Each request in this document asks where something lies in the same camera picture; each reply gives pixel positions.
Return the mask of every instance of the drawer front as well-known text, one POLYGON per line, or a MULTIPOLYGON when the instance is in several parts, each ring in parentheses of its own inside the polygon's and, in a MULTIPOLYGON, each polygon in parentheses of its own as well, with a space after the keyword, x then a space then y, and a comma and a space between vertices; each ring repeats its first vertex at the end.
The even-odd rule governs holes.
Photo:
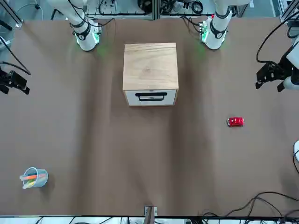
POLYGON ((125 91, 129 106, 173 105, 177 90, 125 91))

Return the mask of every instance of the drawer handle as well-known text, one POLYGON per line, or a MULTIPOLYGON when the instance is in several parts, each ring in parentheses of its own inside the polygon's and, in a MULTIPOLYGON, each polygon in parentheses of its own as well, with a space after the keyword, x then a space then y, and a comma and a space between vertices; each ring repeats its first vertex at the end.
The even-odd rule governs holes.
POLYGON ((164 97, 167 96, 167 92, 136 93, 135 96, 138 97, 139 101, 163 101, 164 97))

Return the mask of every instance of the toy car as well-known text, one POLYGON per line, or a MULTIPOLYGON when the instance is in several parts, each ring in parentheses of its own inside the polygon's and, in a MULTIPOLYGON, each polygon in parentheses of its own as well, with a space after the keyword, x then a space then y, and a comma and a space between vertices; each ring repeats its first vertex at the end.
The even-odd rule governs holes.
POLYGON ((244 126, 244 119, 239 117, 228 118, 228 126, 244 126))

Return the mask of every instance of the wooden drawer box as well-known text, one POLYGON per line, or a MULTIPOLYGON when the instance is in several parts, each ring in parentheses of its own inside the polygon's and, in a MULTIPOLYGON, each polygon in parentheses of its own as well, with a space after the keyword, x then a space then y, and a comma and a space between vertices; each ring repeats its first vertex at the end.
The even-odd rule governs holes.
POLYGON ((174 105, 178 94, 176 44, 125 44, 122 88, 129 106, 174 105))

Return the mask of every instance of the brown mat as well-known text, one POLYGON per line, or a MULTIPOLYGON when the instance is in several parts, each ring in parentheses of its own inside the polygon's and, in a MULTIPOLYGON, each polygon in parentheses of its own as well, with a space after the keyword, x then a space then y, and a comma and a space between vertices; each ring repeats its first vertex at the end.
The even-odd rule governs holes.
MULTIPOLYGON (((278 18, 233 19, 221 50, 210 51, 181 19, 118 20, 101 45, 83 52, 66 21, 29 22, 13 51, 28 67, 31 93, 0 94, 2 215, 219 215, 260 191, 299 197, 292 164, 298 92, 255 89, 256 51, 278 18), (125 43, 177 43, 174 107, 129 108, 122 92, 125 43), (245 126, 228 128, 228 116, 245 126), (22 190, 30 167, 50 173, 22 190)), ((283 27, 260 55, 279 60, 291 43, 283 27)), ((283 213, 298 204, 265 196, 283 213)), ((262 202, 255 216, 273 216, 262 202)), ((246 216, 241 211, 235 216, 246 216)))

